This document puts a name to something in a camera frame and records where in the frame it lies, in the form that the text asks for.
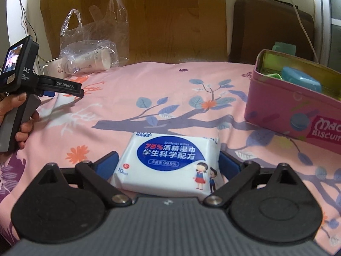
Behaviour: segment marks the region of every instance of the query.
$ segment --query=white cable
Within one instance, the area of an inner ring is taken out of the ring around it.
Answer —
[[[294,4],[293,0],[290,0],[290,2],[292,3],[292,5],[293,5],[293,7],[294,7],[296,16],[297,16],[297,18],[298,18],[298,22],[299,22],[299,24],[300,24],[300,26],[301,26],[301,28],[302,28],[304,34],[306,35],[306,38],[307,38],[307,40],[308,40],[308,42],[309,42],[309,45],[310,45],[311,49],[313,50],[313,53],[314,53],[314,57],[315,57],[315,59],[316,59],[316,62],[319,63],[318,56],[316,55],[314,46],[313,46],[313,44],[311,43],[310,38],[309,38],[308,34],[306,33],[306,30],[305,30],[304,27],[303,27],[301,18],[299,17],[299,14],[298,14],[298,11],[297,11],[297,9],[296,9],[296,7],[295,7],[295,4]]]

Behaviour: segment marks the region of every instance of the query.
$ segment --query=bed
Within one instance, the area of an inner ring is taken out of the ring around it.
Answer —
[[[113,150],[122,155],[139,131],[219,137],[221,149],[241,161],[263,167],[289,163],[323,209],[316,242],[334,254],[341,246],[341,155],[246,122],[252,70],[236,63],[146,62],[71,77],[82,83],[85,97],[44,99],[25,148],[1,157],[1,234],[11,244],[18,240],[11,209],[47,162],[72,167]]]

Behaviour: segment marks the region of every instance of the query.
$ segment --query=cartoon boy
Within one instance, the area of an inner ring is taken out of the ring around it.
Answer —
[[[203,162],[198,163],[197,168],[195,169],[195,171],[197,172],[197,175],[194,177],[194,181],[197,182],[198,184],[197,189],[201,191],[202,191],[204,184],[206,183],[204,179],[204,173],[206,173],[207,170],[208,170],[208,166],[207,164]]]
[[[214,178],[217,176],[217,171],[213,168],[210,168],[210,190],[211,193],[215,191],[215,182]]]

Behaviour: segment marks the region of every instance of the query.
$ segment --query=plastic bag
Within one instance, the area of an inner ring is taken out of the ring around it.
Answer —
[[[91,6],[89,11],[94,22],[82,25],[81,14],[78,10],[72,9],[63,22],[60,31],[60,51],[71,43],[84,40],[106,39],[116,44],[120,66],[128,62],[129,56],[129,27],[127,11],[121,0],[110,0],[105,17],[97,6]],[[75,14],[79,25],[69,30],[69,21]]]
[[[72,75],[107,71],[119,66],[115,43],[109,40],[83,40],[67,45],[60,53],[62,69]]]

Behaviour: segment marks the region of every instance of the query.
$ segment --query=white wet wipes package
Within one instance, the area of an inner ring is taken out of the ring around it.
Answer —
[[[111,179],[115,187],[203,200],[224,184],[219,139],[135,132]]]

